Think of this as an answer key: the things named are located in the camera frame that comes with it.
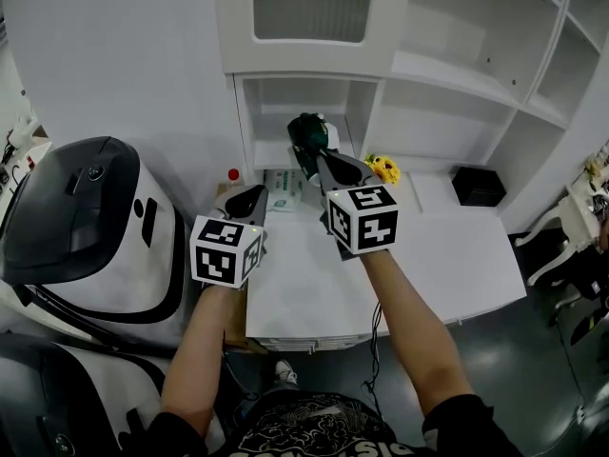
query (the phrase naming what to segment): black t-shirt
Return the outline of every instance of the black t-shirt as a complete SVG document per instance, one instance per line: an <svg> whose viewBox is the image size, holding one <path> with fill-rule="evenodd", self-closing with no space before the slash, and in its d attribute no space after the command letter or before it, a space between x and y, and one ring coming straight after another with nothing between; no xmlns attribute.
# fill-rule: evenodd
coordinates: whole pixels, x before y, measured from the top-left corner
<svg viewBox="0 0 609 457"><path fill-rule="evenodd" d="M391 428L362 402L340 394L267 394L215 455L230 457L395 457L402 455L520 456L478 396L451 398L422 427L427 447L396 442ZM203 439L180 417L161 413L133 455L207 455Z"/></svg>

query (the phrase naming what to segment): green object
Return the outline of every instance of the green object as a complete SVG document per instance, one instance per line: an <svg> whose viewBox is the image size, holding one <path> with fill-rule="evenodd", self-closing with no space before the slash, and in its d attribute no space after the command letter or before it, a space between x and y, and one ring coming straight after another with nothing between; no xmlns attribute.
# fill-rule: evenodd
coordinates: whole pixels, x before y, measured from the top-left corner
<svg viewBox="0 0 609 457"><path fill-rule="evenodd" d="M327 150L325 120L316 113L301 113L287 125L296 160L307 180L318 173L317 156Z"/></svg>

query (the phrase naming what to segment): gray floor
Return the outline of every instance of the gray floor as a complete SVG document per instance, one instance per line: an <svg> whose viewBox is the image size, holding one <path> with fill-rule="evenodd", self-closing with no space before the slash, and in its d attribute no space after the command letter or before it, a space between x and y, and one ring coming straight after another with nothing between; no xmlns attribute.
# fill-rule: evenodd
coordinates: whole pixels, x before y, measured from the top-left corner
<svg viewBox="0 0 609 457"><path fill-rule="evenodd" d="M545 245L541 238L536 248ZM547 250L539 255L533 248L521 248L517 257L522 270L530 274L545 264L546 258L554 255ZM529 262L522 260L523 255ZM569 292L573 292L573 287L550 288L540 282L517 303L450 327L473 387L487 405L495 408L496 421L527 456L546 450L544 455L551 457L581 455L589 433L609 419L604 408L609 404L609 374L602 374L603 364L597 362L601 335L609 328L609 322L604 320L574 348L568 347L587 411L581 425L573 423L577 408L582 406L582 396L559 331L548 324L552 306ZM584 300L560 314L560 329L567 344L575 325L597 307ZM377 396L385 420L401 441L422 445L422 416L416 395L388 338L380 341L379 352ZM302 388L336 391L366 401L361 384L371 370L368 345L313 355L281 355L298 373ZM229 360L250 390L265 389L271 360L248 354L231 354Z"/></svg>

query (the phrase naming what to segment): white box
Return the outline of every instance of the white box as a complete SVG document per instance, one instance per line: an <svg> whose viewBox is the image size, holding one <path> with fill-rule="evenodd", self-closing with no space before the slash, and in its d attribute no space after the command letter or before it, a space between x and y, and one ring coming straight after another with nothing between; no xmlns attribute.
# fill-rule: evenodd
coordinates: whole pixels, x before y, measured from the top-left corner
<svg viewBox="0 0 609 457"><path fill-rule="evenodd" d="M239 288L260 264L264 229L197 216L190 235L192 278Z"/></svg>
<svg viewBox="0 0 609 457"><path fill-rule="evenodd" d="M352 254L381 250L395 244L398 209L387 185L327 193L330 231Z"/></svg>

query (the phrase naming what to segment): cabinet door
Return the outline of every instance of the cabinet door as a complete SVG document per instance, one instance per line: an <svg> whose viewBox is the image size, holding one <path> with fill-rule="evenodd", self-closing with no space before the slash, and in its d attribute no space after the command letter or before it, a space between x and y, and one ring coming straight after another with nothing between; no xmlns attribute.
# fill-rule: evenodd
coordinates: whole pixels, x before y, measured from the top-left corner
<svg viewBox="0 0 609 457"><path fill-rule="evenodd" d="M386 75L407 0L215 0L223 71Z"/></svg>

